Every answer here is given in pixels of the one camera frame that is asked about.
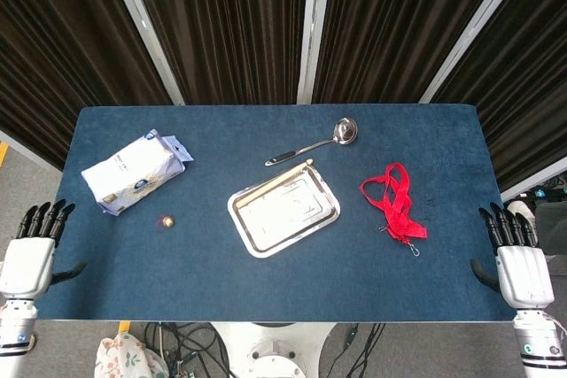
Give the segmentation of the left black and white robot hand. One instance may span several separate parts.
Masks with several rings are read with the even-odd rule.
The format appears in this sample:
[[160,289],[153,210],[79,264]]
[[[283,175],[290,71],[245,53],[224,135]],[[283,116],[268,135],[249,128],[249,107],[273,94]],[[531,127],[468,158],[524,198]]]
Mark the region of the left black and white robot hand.
[[31,206],[23,215],[1,262],[1,295],[8,300],[36,300],[49,287],[69,281],[85,269],[55,272],[55,254],[75,205],[65,199]]

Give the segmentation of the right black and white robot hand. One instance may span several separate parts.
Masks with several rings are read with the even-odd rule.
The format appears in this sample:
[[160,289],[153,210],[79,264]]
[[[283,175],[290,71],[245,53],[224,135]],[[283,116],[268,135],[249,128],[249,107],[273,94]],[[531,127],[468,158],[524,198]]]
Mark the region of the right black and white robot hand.
[[470,261],[477,280],[501,294],[516,310],[543,310],[555,301],[548,262],[530,221],[520,212],[490,204],[478,213],[493,249],[497,275],[490,276],[478,260]]

